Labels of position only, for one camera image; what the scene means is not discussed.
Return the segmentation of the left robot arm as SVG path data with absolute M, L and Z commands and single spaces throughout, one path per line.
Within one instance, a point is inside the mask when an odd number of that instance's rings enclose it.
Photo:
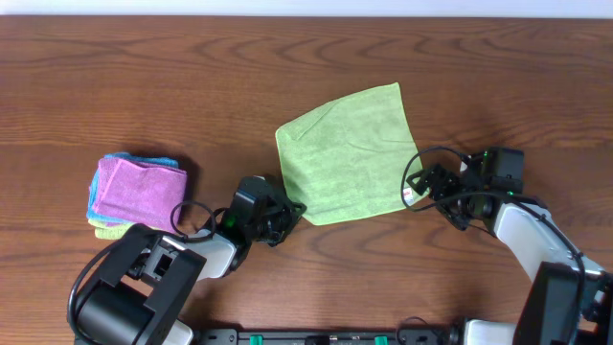
M 67 322 L 78 344 L 191 344 L 179 313 L 194 285 L 238 269 L 253 243 L 286 240 L 307 207 L 262 176 L 242 178 L 231 204 L 209 209 L 192 235 L 128 228 L 79 273 Z

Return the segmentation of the green microfiber cloth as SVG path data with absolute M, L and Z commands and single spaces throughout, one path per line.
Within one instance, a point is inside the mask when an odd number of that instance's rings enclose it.
M 400 211 L 420 195 L 400 185 L 421 161 L 397 83 L 325 103 L 275 133 L 284 187 L 314 225 Z

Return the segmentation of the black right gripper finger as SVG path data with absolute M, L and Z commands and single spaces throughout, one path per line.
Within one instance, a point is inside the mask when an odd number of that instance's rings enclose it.
M 412 173 L 405 181 L 420 196 L 451 196 L 460 188 L 460 177 L 440 164 Z
M 453 227 L 460 231 L 465 231 L 472 220 L 460 200 L 444 203 L 438 207 L 438 211 Z

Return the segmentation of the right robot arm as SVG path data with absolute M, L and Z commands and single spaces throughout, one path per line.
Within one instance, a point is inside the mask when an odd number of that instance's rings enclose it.
M 416 213 L 416 197 L 428 196 L 431 207 L 460 231 L 482 222 L 532 286 L 517 323 L 467 319 L 449 331 L 445 343 L 611 343 L 612 275 L 561 232 L 545 203 L 524 195 L 523 151 L 490 147 L 458 156 L 457 172 L 439 164 L 404 170 L 402 203 Z

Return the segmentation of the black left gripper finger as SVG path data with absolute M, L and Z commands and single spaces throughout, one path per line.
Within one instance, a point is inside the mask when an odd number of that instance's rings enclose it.
M 305 204 L 301 202 L 294 202 L 291 199 L 287 200 L 287 208 L 290 217 L 290 224 L 296 225 L 307 210 Z
M 267 244 L 270 247 L 283 243 L 295 228 L 294 224 L 273 224 L 269 227 Z

